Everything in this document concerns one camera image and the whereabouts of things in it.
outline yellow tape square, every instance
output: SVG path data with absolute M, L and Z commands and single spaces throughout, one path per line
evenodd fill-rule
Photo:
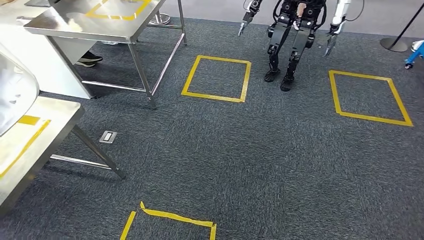
M 402 103 L 401 97 L 399 96 L 399 93 L 396 90 L 395 85 L 393 84 L 393 80 L 391 78 L 382 77 L 382 76 L 372 76 L 372 75 L 358 74 L 358 73 L 352 73 L 352 72 L 347 72 L 347 71 L 336 71 L 336 70 L 330 70 L 328 72 L 328 74 L 329 74 L 329 78 L 330 78 L 330 82 L 331 82 L 331 91 L 332 91 L 332 96 L 333 96 L 333 99 L 334 99 L 335 111 L 338 114 L 340 114 L 341 116 L 370 120 L 370 121 L 376 121 L 376 122 L 382 122 L 382 123 L 387 123 L 387 124 L 402 125 L 402 126 L 408 126 L 408 127 L 414 126 L 412 124 L 412 121 L 411 121 L 411 119 L 408 115 L 408 112 L 405 109 L 405 106 Z M 399 106 L 399 109 L 400 109 L 400 112 L 402 113 L 404 121 L 342 111 L 342 108 L 341 108 L 340 102 L 339 102 L 339 95 L 337 93 L 335 75 L 344 75 L 344 76 L 350 76 L 350 77 L 356 77 L 356 78 L 386 81 L 388 83 L 390 89 L 391 89 L 391 92 L 394 96 L 394 99 L 396 100 L 397 105 Z
M 243 81 L 243 87 L 242 87 L 242 90 L 241 90 L 240 98 L 217 96 L 217 95 L 210 95 L 210 94 L 204 94 L 204 93 L 198 93 L 198 92 L 190 92 L 189 86 L 190 86 L 190 83 L 193 80 L 193 77 L 196 73 L 196 69 L 198 68 L 198 65 L 199 65 L 201 59 L 209 59 L 209 60 L 215 60 L 215 61 L 246 64 L 246 72 L 244 74 L 244 81 Z M 184 88 L 182 89 L 181 95 L 196 97 L 196 98 L 221 100 L 221 101 L 227 101 L 227 102 L 233 102 L 233 103 L 244 103 L 245 100 L 246 100 L 246 94 L 248 92 L 248 85 L 249 85 L 249 77 L 250 77 L 250 74 L 251 74 L 251 67 L 252 67 L 252 63 L 250 61 L 244 61 L 244 60 L 238 60 L 238 59 L 229 59 L 229 58 L 222 58 L 222 57 L 214 57 L 214 56 L 198 55 L 196 60 L 194 61 L 194 65 L 191 68 L 190 73 L 188 74 L 188 78 L 187 78 L 187 81 L 185 82 Z
M 94 6 L 90 11 L 88 11 L 85 15 L 90 18 L 97 18 L 97 19 L 117 19 L 117 20 L 127 20 L 132 21 L 137 18 L 137 16 L 143 12 L 143 10 L 146 8 L 147 5 L 152 0 L 131 0 L 124 4 L 132 4 L 132 3 L 138 3 L 140 2 L 140 6 L 135 10 L 135 12 L 132 15 L 129 16 L 121 16 L 121 15 L 106 15 L 106 14 L 97 14 L 96 11 L 103 6 L 108 0 L 101 0 L 100 3 L 98 3 L 96 6 Z
M 177 214 L 171 213 L 171 212 L 147 209 L 145 207 L 143 201 L 140 202 L 140 208 L 145 214 L 150 215 L 150 216 L 155 216 L 155 217 L 160 217 L 160 218 L 168 218 L 168 219 L 172 219 L 172 220 L 176 220 L 176 221 L 180 221 L 180 222 L 184 222 L 184 223 L 190 223 L 190 224 L 210 228 L 209 240 L 215 240 L 215 235 L 217 233 L 217 224 L 216 223 L 213 223 L 211 221 L 195 220 L 195 219 L 180 216 L 180 215 L 177 215 Z M 122 231 L 122 234 L 120 236 L 120 240 L 126 240 L 127 239 L 128 232 L 131 228 L 131 224 L 133 224 L 133 220 L 134 220 L 134 217 L 136 216 L 136 213 L 137 212 L 135 212 L 135 211 L 132 211 L 130 213 L 128 220 L 126 221 L 125 227 Z

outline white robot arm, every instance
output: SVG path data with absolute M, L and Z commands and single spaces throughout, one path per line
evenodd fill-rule
M 336 45 L 337 36 L 342 32 L 343 26 L 346 23 L 346 15 L 348 14 L 348 8 L 351 4 L 351 0 L 337 0 L 337 8 L 335 9 L 334 17 L 332 18 L 330 24 L 327 49 L 325 51 L 324 57 L 330 55 L 331 50 Z

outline floor marking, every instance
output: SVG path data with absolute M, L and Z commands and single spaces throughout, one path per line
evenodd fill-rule
M 31 144 L 38 138 L 38 136 L 44 131 L 44 129 L 47 128 L 47 126 L 50 124 L 50 120 L 46 120 L 41 127 L 38 129 L 38 131 L 29 139 L 29 141 L 23 146 L 23 149 L 19 152 L 17 157 L 12 161 L 12 163 L 2 172 L 0 173 L 0 178 L 3 177 L 10 169 L 11 167 L 24 155 L 24 153 L 30 148 Z
M 405 109 L 404 104 L 402 103 L 401 97 L 399 96 L 399 93 L 395 88 L 393 80 L 391 78 L 382 77 L 382 76 L 372 76 L 372 75 L 358 74 L 358 73 L 352 73 L 352 72 L 346 72 L 346 71 L 336 71 L 336 70 L 330 70 L 328 72 L 328 74 L 329 74 L 329 78 L 330 78 L 331 91 L 332 91 L 332 96 L 333 96 L 333 100 L 334 100 L 334 106 L 335 106 L 336 113 L 338 113 L 338 114 L 340 114 L 341 116 L 344 116 L 344 117 L 364 119 L 364 120 L 382 122 L 382 123 L 387 123 L 387 124 L 395 124 L 395 125 L 401 125 L 401 126 L 407 126 L 407 127 L 413 127 L 414 126 L 411 119 L 410 119 L 410 116 L 408 115 L 407 110 Z M 363 78 L 363 79 L 373 79 L 373 80 L 386 81 L 388 83 L 390 89 L 391 89 L 391 92 L 394 96 L 394 99 L 396 100 L 396 103 L 399 106 L 400 112 L 402 113 L 402 116 L 405 120 L 400 121 L 400 120 L 395 120 L 395 119 L 369 116 L 369 115 L 363 115 L 363 114 L 357 114 L 357 113 L 342 111 L 342 108 L 341 108 L 340 102 L 339 102 L 339 95 L 337 93 L 336 78 L 335 78 L 336 74 L 344 75 L 344 76 L 350 76 L 350 77 Z
M 100 3 L 98 3 L 96 6 L 94 6 L 90 11 L 88 11 L 85 15 L 87 17 L 90 18 L 97 18 L 97 19 L 117 19 L 117 20 L 127 20 L 127 21 L 132 21 L 134 19 L 137 18 L 137 16 L 143 12 L 143 10 L 147 7 L 147 5 L 149 5 L 149 3 L 152 0 L 131 0 L 129 3 L 126 4 L 131 4 L 134 2 L 142 2 L 142 4 L 140 5 L 140 7 L 137 8 L 137 10 L 135 10 L 135 12 L 133 13 L 133 15 L 130 16 L 117 16 L 117 15 L 104 15 L 104 14 L 97 14 L 96 11 L 103 6 L 108 0 L 102 0 Z
M 123 228 L 122 234 L 120 236 L 120 240 L 125 240 L 128 235 L 128 231 L 130 230 L 131 224 L 133 224 L 134 217 L 136 216 L 136 212 L 132 211 L 129 214 L 128 220 L 126 221 L 125 227 Z
M 40 120 L 39 117 L 24 115 L 17 122 L 20 123 L 20 124 L 27 124 L 27 125 L 35 126 L 38 123 L 39 120 Z
M 215 234 L 217 232 L 217 224 L 216 223 L 213 223 L 211 221 L 194 220 L 194 219 L 191 219 L 191 218 L 188 218 L 188 217 L 180 216 L 180 215 L 177 215 L 175 213 L 170 213 L 170 212 L 166 212 L 166 211 L 158 211 L 158 210 L 147 209 L 145 207 L 145 205 L 143 204 L 143 201 L 140 202 L 140 207 L 141 207 L 141 210 L 143 210 L 143 212 L 145 212 L 146 214 L 151 215 L 151 216 L 168 218 L 168 219 L 173 219 L 173 220 L 177 220 L 177 221 L 180 221 L 180 222 L 185 222 L 185 223 L 190 223 L 190 224 L 199 225 L 199 226 L 203 226 L 203 227 L 208 227 L 208 228 L 210 228 L 209 240 L 215 240 Z
M 198 68 L 198 65 L 199 65 L 201 59 L 209 59 L 209 60 L 215 60 L 215 61 L 246 64 L 246 71 L 245 71 L 245 74 L 244 74 L 244 81 L 243 81 L 243 87 L 241 89 L 240 98 L 226 97 L 226 96 L 216 96 L 216 95 L 203 94 L 203 93 L 198 93 L 198 92 L 190 92 L 189 86 L 190 86 L 190 83 L 193 80 L 193 77 L 196 73 L 196 69 Z M 187 78 L 187 81 L 185 82 L 184 88 L 182 89 L 181 95 L 196 97 L 196 98 L 221 100 L 221 101 L 227 101 L 227 102 L 233 102 L 233 103 L 244 103 L 245 100 L 246 100 L 246 95 L 248 93 L 248 85 L 249 85 L 249 77 L 250 77 L 250 74 L 251 74 L 251 68 L 252 68 L 252 63 L 249 62 L 249 61 L 215 57 L 215 56 L 198 55 L 196 60 L 194 61 L 194 65 L 191 68 L 190 73 L 188 74 L 188 78 Z

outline cable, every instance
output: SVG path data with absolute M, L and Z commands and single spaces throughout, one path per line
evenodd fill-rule
M 324 3 L 324 14 L 322 14 L 321 22 L 319 23 L 319 25 L 315 26 L 314 30 L 316 31 L 319 28 L 321 28 L 324 25 L 324 23 L 326 22 L 326 19 L 327 19 L 327 4 Z
M 247 0 L 244 0 L 244 2 L 243 2 L 243 9 L 244 9 L 244 10 L 246 10 L 246 11 L 249 11 L 249 10 L 247 10 L 247 9 L 246 9 L 246 7 L 245 7 L 245 6 L 246 6 L 246 1 L 247 1 Z
M 362 10 L 360 11 L 359 15 L 355 19 L 352 19 L 352 20 L 346 19 L 346 21 L 353 22 L 357 20 L 361 16 L 362 12 L 364 11 L 364 7 L 365 7 L 365 0 L 362 0 Z
M 277 14 L 277 9 L 280 6 L 282 0 L 278 0 L 277 4 L 274 7 L 274 12 L 272 13 L 272 17 L 274 18 L 274 21 L 277 22 L 277 18 L 279 17 L 279 15 Z

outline metal table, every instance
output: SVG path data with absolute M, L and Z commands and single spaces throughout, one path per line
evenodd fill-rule
M 156 109 L 156 103 L 152 97 L 181 42 L 187 45 L 183 8 L 181 0 L 177 1 L 181 25 L 149 24 L 165 0 L 61 0 L 24 27 L 33 34 L 47 36 L 82 83 L 146 93 L 151 107 Z M 149 87 L 140 57 L 134 47 L 145 27 L 182 30 L 178 42 L 152 88 Z M 143 88 L 82 80 L 52 36 L 128 44 Z
M 0 177 L 0 214 L 6 213 L 15 205 L 18 197 L 50 158 L 112 170 L 122 179 L 125 177 L 115 163 L 77 126 L 83 114 L 84 109 L 77 102 L 41 96 L 35 100 L 27 115 L 48 119 L 50 123 L 23 155 Z M 53 155 L 71 131 L 105 164 Z

